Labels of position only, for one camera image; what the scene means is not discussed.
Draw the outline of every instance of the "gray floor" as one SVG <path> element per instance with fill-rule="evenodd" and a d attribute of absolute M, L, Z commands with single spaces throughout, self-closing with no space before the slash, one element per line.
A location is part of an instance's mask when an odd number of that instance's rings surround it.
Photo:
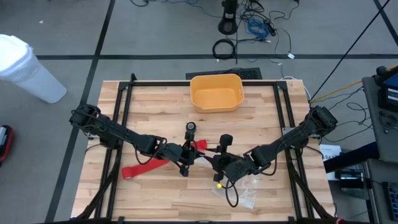
<path fill-rule="evenodd" d="M 15 35 L 34 48 L 37 55 L 93 55 L 110 0 L 0 0 L 0 33 Z M 199 0 L 209 14 L 220 15 L 220 1 Z M 295 6 L 291 0 L 261 0 L 270 10 L 288 12 Z M 398 1 L 386 9 L 395 30 L 398 30 Z M 292 36 L 293 54 L 343 54 L 377 13 L 373 0 L 302 0 L 291 20 L 277 21 L 275 26 L 286 29 Z M 150 2 L 138 8 L 128 0 L 118 0 L 114 6 L 108 32 L 101 51 L 103 55 L 175 55 L 211 54 L 218 39 L 219 20 L 204 15 L 199 8 L 187 4 Z M 239 38 L 250 37 L 243 29 Z M 242 54 L 273 54 L 276 38 L 269 44 L 242 44 Z M 288 51 L 288 39 L 280 34 L 277 53 Z M 397 54 L 398 46 L 381 17 L 364 34 L 351 54 Z M 338 60 L 295 59 L 278 60 L 286 76 L 303 79 L 311 94 L 331 72 Z M 67 95 L 58 103 L 48 105 L 28 95 L 20 88 L 0 82 L 0 124 L 16 130 L 12 152 L 0 168 L 0 217 L 2 223 L 43 222 L 49 209 L 55 183 L 65 155 L 72 127 L 70 111 L 79 104 L 91 60 L 42 60 L 67 88 Z M 318 96 L 371 76 L 380 66 L 396 65 L 394 59 L 348 59 L 319 92 Z M 98 101 L 103 80 L 127 80 L 134 72 L 140 80 L 181 80 L 187 72 L 221 70 L 232 67 L 260 67 L 265 79 L 281 77 L 279 66 L 267 60 L 99 60 L 88 97 L 88 103 Z M 364 107 L 363 93 L 347 102 Z M 331 107 L 337 100 L 319 105 Z M 362 119 L 362 111 L 349 110 L 345 103 L 331 111 L 342 123 Z M 347 124 L 328 138 L 336 140 L 362 130 L 362 126 Z M 371 130 L 339 142 L 346 149 L 355 149 L 374 141 Z M 58 207 L 56 220 L 70 216 L 87 140 L 79 135 Z M 331 186 L 338 215 L 349 218 L 366 211 L 363 201 L 341 193 Z M 366 220 L 366 214 L 354 218 Z"/>

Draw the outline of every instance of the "clear plastic bag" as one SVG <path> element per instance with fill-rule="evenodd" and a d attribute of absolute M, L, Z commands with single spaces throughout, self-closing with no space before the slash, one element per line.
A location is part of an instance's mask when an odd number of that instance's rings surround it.
<path fill-rule="evenodd" d="M 226 185 L 226 177 L 224 177 L 224 180 L 221 181 L 222 186 L 225 187 Z M 236 190 L 238 191 L 238 197 L 239 197 L 239 204 L 238 206 L 244 206 L 249 209 L 254 208 L 254 202 L 256 199 L 257 195 L 257 189 L 256 186 L 258 184 L 259 180 L 257 176 L 255 175 L 247 175 L 241 179 L 239 179 L 235 183 Z M 218 195 L 220 197 L 226 197 L 225 195 L 225 189 L 224 188 L 218 188 L 217 186 L 213 188 L 212 192 L 215 195 Z M 236 203 L 236 193 L 233 187 L 228 189 L 228 197 L 229 200 L 231 201 L 232 204 Z"/>

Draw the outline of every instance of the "wooden tabletop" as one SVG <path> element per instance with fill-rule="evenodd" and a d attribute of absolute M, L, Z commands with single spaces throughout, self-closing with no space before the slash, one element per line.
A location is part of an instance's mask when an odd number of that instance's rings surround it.
<path fill-rule="evenodd" d="M 309 107 L 301 80 L 287 81 L 295 123 L 299 124 L 308 113 Z M 105 81 L 99 96 L 98 107 L 102 113 L 113 115 L 119 82 Z M 287 113 L 280 92 L 284 118 Z M 228 151 L 242 154 L 261 144 L 267 144 L 281 136 L 274 92 L 271 86 L 244 86 L 244 101 L 234 112 L 196 113 L 190 100 L 189 86 L 134 86 L 129 108 L 127 127 L 140 134 L 154 134 L 168 139 L 168 142 L 183 144 L 185 125 L 189 121 L 197 124 L 195 139 L 206 139 L 208 147 L 215 147 L 222 134 L 231 134 L 233 145 Z M 121 103 L 119 123 L 124 111 Z M 88 146 L 98 144 L 98 140 Z M 310 146 L 319 148 L 316 141 Z M 106 149 L 96 146 L 86 153 L 80 182 L 73 206 L 72 217 L 80 214 L 98 190 Z M 310 190 L 318 201 L 333 214 L 335 208 L 326 179 L 322 156 L 311 150 L 304 150 L 303 161 Z M 137 164 L 134 148 L 124 144 L 121 167 Z M 119 174 L 118 189 L 114 204 L 113 219 L 119 216 L 126 220 L 234 220 L 234 221 L 278 221 L 295 216 L 285 155 L 278 155 L 277 172 L 272 177 L 249 176 L 246 187 L 254 194 L 254 208 L 246 208 L 241 202 L 231 208 L 224 193 L 214 193 L 214 171 L 208 164 L 191 166 L 189 177 L 182 177 L 175 164 L 169 163 L 133 179 L 123 180 Z M 300 203 L 306 215 L 301 190 Z M 105 216 L 108 194 L 104 198 Z"/>

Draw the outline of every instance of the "white trash can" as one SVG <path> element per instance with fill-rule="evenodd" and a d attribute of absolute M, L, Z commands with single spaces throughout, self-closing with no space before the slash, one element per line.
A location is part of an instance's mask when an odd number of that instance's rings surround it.
<path fill-rule="evenodd" d="M 67 89 L 37 60 L 32 47 L 17 37 L 0 34 L 0 79 L 55 103 Z"/>

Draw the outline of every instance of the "yellow bowl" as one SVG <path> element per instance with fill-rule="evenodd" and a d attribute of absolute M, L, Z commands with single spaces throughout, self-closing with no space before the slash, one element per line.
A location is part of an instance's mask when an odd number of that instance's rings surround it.
<path fill-rule="evenodd" d="M 242 79 L 235 74 L 199 75 L 190 88 L 198 113 L 234 111 L 244 99 Z"/>

